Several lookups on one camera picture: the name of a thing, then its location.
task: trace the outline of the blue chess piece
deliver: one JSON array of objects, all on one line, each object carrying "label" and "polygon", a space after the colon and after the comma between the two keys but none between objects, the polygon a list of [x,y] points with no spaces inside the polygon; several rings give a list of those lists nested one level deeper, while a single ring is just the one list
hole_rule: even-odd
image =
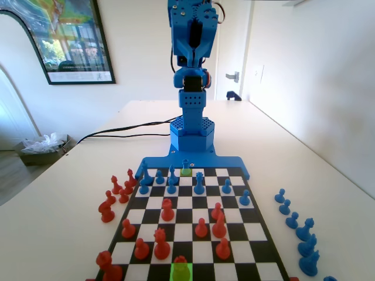
[{"label": "blue chess piece", "polygon": [[314,220],[312,218],[308,218],[305,221],[304,227],[299,227],[296,229],[295,233],[297,234],[297,237],[301,239],[302,241],[307,241],[311,234],[310,234],[310,228],[314,226]]},{"label": "blue chess piece", "polygon": [[141,187],[139,188],[139,193],[147,194],[149,191],[149,187],[145,184],[145,179],[142,179],[140,182]]},{"label": "blue chess piece", "polygon": [[157,176],[157,178],[156,178],[156,180],[155,180],[156,183],[157,183],[157,184],[163,184],[164,181],[165,181],[165,179],[163,178],[162,171],[158,170],[158,171],[156,172],[156,176]]},{"label": "blue chess piece", "polygon": [[197,173],[197,185],[194,186],[194,192],[198,195],[201,195],[204,193],[204,186],[202,185],[203,180],[203,173],[198,172]]},{"label": "blue chess piece", "polygon": [[316,245],[316,236],[312,234],[307,242],[301,242],[298,244],[298,252],[305,258],[314,253],[314,247]]},{"label": "blue chess piece", "polygon": [[173,179],[169,179],[169,180],[168,180],[168,183],[169,183],[169,186],[168,186],[168,188],[166,189],[166,191],[167,191],[169,194],[175,194],[177,188],[173,185]]},{"label": "blue chess piece", "polygon": [[297,218],[298,218],[298,213],[297,212],[293,212],[292,213],[292,216],[290,218],[287,218],[285,220],[285,223],[287,224],[287,226],[289,226],[290,228],[292,229],[296,229],[298,227],[298,222],[297,222]]},{"label": "blue chess piece", "polygon": [[307,258],[301,258],[299,260],[299,268],[304,272],[304,274],[308,276],[315,276],[318,274],[318,268],[316,264],[318,263],[319,259],[319,251],[312,253],[312,255],[308,256]]},{"label": "blue chess piece", "polygon": [[240,197],[240,203],[243,205],[243,206],[248,206],[250,204],[250,198],[249,198],[249,195],[250,195],[250,191],[248,191],[247,189],[244,190],[244,195],[242,195]]},{"label": "blue chess piece", "polygon": [[286,200],[284,201],[284,205],[281,205],[281,206],[279,207],[279,211],[280,211],[280,213],[283,214],[283,215],[289,215],[290,212],[291,212],[291,209],[289,209],[290,204],[291,204],[291,201],[288,200],[288,199],[286,199]]},{"label": "blue chess piece", "polygon": [[175,167],[171,165],[169,167],[169,171],[171,172],[171,175],[169,176],[169,178],[173,180],[173,184],[176,184],[178,182],[178,178],[175,176]]},{"label": "blue chess piece", "polygon": [[229,179],[225,180],[225,185],[223,185],[221,190],[225,194],[229,194],[231,192],[232,188],[230,187],[230,180]]},{"label": "blue chess piece", "polygon": [[279,194],[275,195],[275,200],[277,203],[284,203],[285,198],[284,198],[285,190],[280,189]]},{"label": "blue chess piece", "polygon": [[147,163],[146,161],[142,161],[142,171],[143,171],[143,179],[145,180],[144,183],[147,185],[147,184],[152,184],[152,182],[154,181],[153,178],[148,174],[148,171],[147,171]]}]

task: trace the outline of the wall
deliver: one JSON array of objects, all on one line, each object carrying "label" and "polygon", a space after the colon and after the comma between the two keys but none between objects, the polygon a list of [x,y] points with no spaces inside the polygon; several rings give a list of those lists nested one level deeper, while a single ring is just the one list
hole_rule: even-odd
[{"label": "wall", "polygon": [[255,3],[250,100],[375,198],[375,1],[283,3]]},{"label": "wall", "polygon": [[[169,62],[166,1],[98,0],[98,4],[117,81],[114,85],[48,85],[26,33],[16,20],[0,15],[0,65],[41,134],[68,133],[78,140],[130,100],[178,99]],[[214,79],[216,47],[204,66]],[[213,89],[207,90],[208,99],[213,99]]]}]

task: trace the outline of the chessboard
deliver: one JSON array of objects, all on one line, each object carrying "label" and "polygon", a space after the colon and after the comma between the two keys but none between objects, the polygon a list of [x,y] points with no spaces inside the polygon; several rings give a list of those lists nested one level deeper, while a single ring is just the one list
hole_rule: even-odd
[{"label": "chessboard", "polygon": [[[165,178],[163,184],[155,181],[157,170]],[[201,195],[193,191],[197,184],[197,172],[203,173],[205,191]],[[112,254],[112,264],[122,267],[122,280],[172,280],[173,261],[178,256],[184,256],[190,270],[190,279],[194,281],[289,281],[241,168],[194,168],[192,176],[188,177],[180,176],[180,170],[176,169],[178,182],[175,184],[177,191],[174,194],[167,192],[170,176],[168,168],[148,169],[148,173],[154,178],[149,185],[149,192],[139,192],[141,176],[121,219],[121,222],[129,219],[136,228],[135,235],[130,239],[122,237],[123,226],[120,223],[108,249]],[[230,180],[232,188],[229,194],[221,190],[226,179]],[[249,205],[239,203],[244,190],[250,191]],[[164,221],[161,217],[162,202],[166,198],[171,200],[175,211],[171,221]],[[211,211],[218,202],[225,216],[225,238],[231,250],[226,260],[221,260],[216,255],[215,249],[220,239],[212,233],[212,226],[216,221],[211,217]],[[208,227],[204,238],[195,234],[200,218],[204,218]],[[171,247],[169,256],[164,260],[157,259],[154,254],[154,233],[158,228],[165,230],[166,242]],[[149,255],[144,260],[138,260],[134,256],[137,238],[142,238],[149,245]],[[100,270],[96,281],[102,281],[103,274]]]}]

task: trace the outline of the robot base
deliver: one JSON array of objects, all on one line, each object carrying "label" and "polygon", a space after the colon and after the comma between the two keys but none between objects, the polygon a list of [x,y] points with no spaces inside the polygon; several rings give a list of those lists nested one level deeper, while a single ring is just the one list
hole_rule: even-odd
[{"label": "robot base", "polygon": [[[215,154],[215,148],[213,145],[204,152],[187,152],[178,151],[173,145],[169,149],[169,154],[165,157],[145,157],[148,168],[169,168],[173,165],[175,168],[182,168],[182,161],[187,159],[189,161],[190,168],[221,168],[221,167],[240,167],[246,177],[250,179],[250,175],[245,167],[244,162],[238,156],[217,156]],[[142,174],[142,167],[139,166],[135,178],[139,179]]]}]

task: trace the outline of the red pawn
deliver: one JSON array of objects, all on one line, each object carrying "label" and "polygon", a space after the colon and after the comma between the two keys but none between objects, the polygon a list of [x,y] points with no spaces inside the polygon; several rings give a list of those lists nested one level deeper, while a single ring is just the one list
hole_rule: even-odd
[{"label": "red pawn", "polygon": [[134,255],[137,259],[143,260],[148,256],[150,247],[143,241],[142,238],[138,238],[135,242]]},{"label": "red pawn", "polygon": [[113,183],[112,193],[118,194],[120,190],[122,190],[122,186],[117,183],[117,178],[115,176],[112,176],[111,182]]},{"label": "red pawn", "polygon": [[165,231],[162,228],[155,230],[155,242],[158,243],[155,247],[154,254],[157,259],[166,259],[171,252],[171,246],[165,242]]},{"label": "red pawn", "polygon": [[118,201],[121,203],[121,204],[124,204],[126,203],[127,201],[129,201],[129,196],[127,196],[125,194],[125,190],[121,189],[120,190],[120,195],[121,197],[118,199]]},{"label": "red pawn", "polygon": [[207,229],[206,224],[204,223],[204,218],[200,218],[199,224],[195,227],[195,234],[198,237],[203,238],[207,235],[207,232],[208,232],[208,229]]},{"label": "red pawn", "polygon": [[220,214],[217,222],[212,226],[212,233],[217,238],[223,238],[227,234],[227,229],[224,225],[224,215]]},{"label": "red pawn", "polygon": [[228,240],[226,238],[222,238],[221,242],[216,246],[216,255],[220,259],[227,259],[230,256],[230,248],[228,246]]},{"label": "red pawn", "polygon": [[131,169],[128,170],[128,176],[130,186],[135,187],[135,185],[137,184],[137,180],[133,177],[133,171]]},{"label": "red pawn", "polygon": [[101,213],[102,222],[110,222],[115,217],[115,213],[111,210],[111,204],[108,202],[101,203],[98,210]]},{"label": "red pawn", "polygon": [[130,224],[127,218],[122,221],[122,226],[124,227],[121,233],[122,237],[126,239],[132,238],[135,234],[135,226]]},{"label": "red pawn", "polygon": [[175,216],[175,212],[174,210],[172,210],[172,201],[168,198],[164,199],[162,203],[162,208],[162,219],[164,221],[172,221]]},{"label": "red pawn", "polygon": [[131,186],[130,182],[125,182],[125,194],[129,195],[133,193],[133,187]]},{"label": "red pawn", "polygon": [[109,204],[114,204],[115,202],[116,202],[116,197],[114,197],[114,196],[112,196],[112,193],[109,191],[109,190],[107,190],[106,192],[105,192],[105,195],[107,196],[107,202],[109,203]]},{"label": "red pawn", "polygon": [[103,281],[120,281],[122,269],[118,265],[112,265],[112,257],[108,251],[99,253],[96,264],[104,271]]}]

